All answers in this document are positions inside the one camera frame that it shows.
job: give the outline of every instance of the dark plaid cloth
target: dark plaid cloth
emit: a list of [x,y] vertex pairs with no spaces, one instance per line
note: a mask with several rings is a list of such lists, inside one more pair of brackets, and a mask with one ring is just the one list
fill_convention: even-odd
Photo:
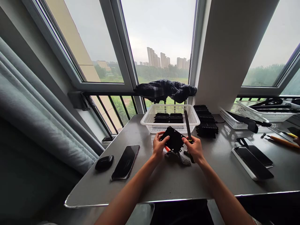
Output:
[[168,96],[177,103],[182,103],[189,96],[194,96],[197,88],[177,81],[160,79],[150,83],[139,84],[134,91],[154,103],[159,103],[161,100],[166,101]]

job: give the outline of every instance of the hand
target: hand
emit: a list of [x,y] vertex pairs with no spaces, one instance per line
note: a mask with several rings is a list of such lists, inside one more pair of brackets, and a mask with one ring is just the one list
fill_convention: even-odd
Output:
[[191,144],[190,142],[188,142],[188,137],[183,137],[182,141],[183,143],[187,146],[187,150],[188,152],[193,156],[194,161],[196,163],[199,163],[199,161],[203,161],[204,160],[204,156],[203,156],[203,152],[202,152],[202,144],[200,139],[191,136],[192,140],[194,141],[193,144]]
[[163,148],[165,147],[165,143],[170,139],[170,136],[166,136],[162,141],[160,141],[160,137],[163,133],[164,131],[158,132],[153,140],[152,155],[159,161],[163,158]]
[[300,139],[298,137],[295,138],[293,141],[296,142],[300,146]]

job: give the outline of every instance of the smartphone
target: smartphone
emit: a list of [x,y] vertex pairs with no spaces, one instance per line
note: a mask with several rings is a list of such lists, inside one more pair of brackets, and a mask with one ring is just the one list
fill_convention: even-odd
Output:
[[247,148],[235,147],[234,150],[259,180],[266,180],[274,177]]
[[138,150],[140,149],[139,145],[128,145],[116,168],[112,174],[111,180],[127,179],[131,173],[134,161],[137,157]]
[[245,137],[237,138],[240,145],[246,147],[264,166],[272,165],[273,162]]

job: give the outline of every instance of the overcast sky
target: overcast sky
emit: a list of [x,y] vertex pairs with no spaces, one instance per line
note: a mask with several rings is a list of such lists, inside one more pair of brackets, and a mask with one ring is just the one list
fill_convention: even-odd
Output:
[[[93,61],[117,61],[98,0],[64,0]],[[190,58],[195,0],[123,0],[134,60],[148,62],[147,47]],[[280,0],[251,68],[286,63],[300,42],[300,0]]]

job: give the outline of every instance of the white basket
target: white basket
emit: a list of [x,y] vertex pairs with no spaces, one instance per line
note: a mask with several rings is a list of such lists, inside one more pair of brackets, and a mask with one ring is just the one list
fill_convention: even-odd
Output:
[[297,113],[292,113],[292,112],[258,112],[255,109],[252,109],[249,107],[251,105],[255,105],[260,102],[263,102],[263,101],[237,101],[237,104],[239,104],[241,106],[245,106],[249,113],[253,112],[253,113],[267,119],[268,121],[270,121],[270,123],[271,122],[283,122],[283,121],[287,120],[288,118],[290,118],[291,116],[297,114]]
[[[287,101],[283,101],[283,103],[288,104],[289,106],[291,106],[291,108],[294,109],[300,109],[300,105],[291,103],[291,102],[287,102]],[[295,117],[296,119],[300,119],[300,113],[297,113],[296,115],[293,115],[293,117]]]
[[[235,118],[233,118],[232,116],[230,116],[224,109],[222,109],[221,107],[219,107],[220,110],[220,116],[233,128],[236,130],[242,130],[242,129],[248,129],[248,124],[242,123],[237,121]],[[239,116],[242,117],[248,117],[250,119],[253,120],[257,120],[257,121],[261,121],[261,122],[266,122],[268,123],[269,121],[259,115],[256,115],[255,113],[249,113],[249,115],[244,115],[243,113],[245,113],[246,109],[245,107],[238,105],[238,104],[233,104],[231,107],[230,112],[238,114]]]
[[[145,125],[150,133],[165,131],[169,126],[177,130],[179,133],[187,133],[188,130],[184,117],[185,110],[187,111],[188,122],[192,132],[195,126],[200,124],[200,120],[194,110],[194,107],[191,105],[151,105],[146,114],[143,116],[141,124]],[[154,117],[157,113],[181,113],[183,114],[183,123],[154,123]]]

